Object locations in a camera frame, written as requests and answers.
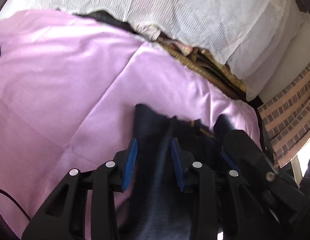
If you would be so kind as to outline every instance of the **black cord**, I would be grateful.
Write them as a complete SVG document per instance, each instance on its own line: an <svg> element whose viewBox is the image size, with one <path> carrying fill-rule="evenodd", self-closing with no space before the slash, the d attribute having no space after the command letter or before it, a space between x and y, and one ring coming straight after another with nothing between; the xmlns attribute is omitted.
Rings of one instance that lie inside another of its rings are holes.
<svg viewBox="0 0 310 240"><path fill-rule="evenodd" d="M20 211L25 215L25 217L30 221L31 218L30 216L28 216L28 214L26 213L26 211L18 204L18 202L11 196L9 195L6 191L3 191L2 189L0 189L0 194L5 195L6 197L8 197L11 201L13 201L13 203L20 209Z"/></svg>

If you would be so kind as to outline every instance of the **pink fabric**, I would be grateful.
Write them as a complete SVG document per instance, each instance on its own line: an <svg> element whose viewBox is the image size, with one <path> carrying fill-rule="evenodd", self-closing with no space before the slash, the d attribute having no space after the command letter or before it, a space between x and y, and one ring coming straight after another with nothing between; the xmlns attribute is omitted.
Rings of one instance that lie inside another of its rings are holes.
<svg viewBox="0 0 310 240"><path fill-rule="evenodd" d="M0 188L31 217L70 169L95 169L126 149L138 103L210 129L227 114L260 145L250 106L125 31L23 11L0 22L0 45ZM27 220L2 195L0 213L21 236Z"/></svg>

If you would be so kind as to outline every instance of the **plaid curtain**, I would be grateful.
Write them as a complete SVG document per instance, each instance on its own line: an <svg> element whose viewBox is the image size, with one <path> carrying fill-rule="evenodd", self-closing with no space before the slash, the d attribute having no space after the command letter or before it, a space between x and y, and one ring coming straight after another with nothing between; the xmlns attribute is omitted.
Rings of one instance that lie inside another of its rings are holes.
<svg viewBox="0 0 310 240"><path fill-rule="evenodd" d="M310 139L310 63L258 111L274 148L275 166L283 167Z"/></svg>

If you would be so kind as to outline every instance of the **silver screw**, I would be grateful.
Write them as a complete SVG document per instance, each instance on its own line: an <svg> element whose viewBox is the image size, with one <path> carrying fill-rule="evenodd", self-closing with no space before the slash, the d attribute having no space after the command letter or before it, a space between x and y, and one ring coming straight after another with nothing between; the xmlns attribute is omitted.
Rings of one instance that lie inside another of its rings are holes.
<svg viewBox="0 0 310 240"><path fill-rule="evenodd" d="M112 167L115 167L116 163L113 162L113 161L110 161L110 162L106 162L106 167L107 168L112 168Z"/></svg>
<svg viewBox="0 0 310 240"><path fill-rule="evenodd" d="M238 172L236 170L230 170L229 174L232 177L237 177L238 176Z"/></svg>
<svg viewBox="0 0 310 240"><path fill-rule="evenodd" d="M269 171L268 173L266 173L266 180L268 182L273 182L276 179L276 174L272 171Z"/></svg>
<svg viewBox="0 0 310 240"><path fill-rule="evenodd" d="M70 170L69 175L70 176L76 176L78 173L79 173L78 169L72 169L72 170Z"/></svg>
<svg viewBox="0 0 310 240"><path fill-rule="evenodd" d="M200 163L200 162L193 162L193 167L194 168L197 168L197 169L199 169L199 168L201 168L203 165L202 165L202 163Z"/></svg>

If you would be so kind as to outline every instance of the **pink bed sheet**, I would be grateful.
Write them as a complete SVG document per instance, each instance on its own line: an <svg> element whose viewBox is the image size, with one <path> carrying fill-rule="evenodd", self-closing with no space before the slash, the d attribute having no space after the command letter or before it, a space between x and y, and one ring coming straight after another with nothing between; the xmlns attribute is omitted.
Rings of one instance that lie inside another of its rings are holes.
<svg viewBox="0 0 310 240"><path fill-rule="evenodd" d="M123 30L30 10L0 22L0 45L0 188L31 217L70 169L93 170L126 149L138 103L211 130L227 114L260 145L249 105ZM2 195L0 213L21 236L28 221Z"/></svg>

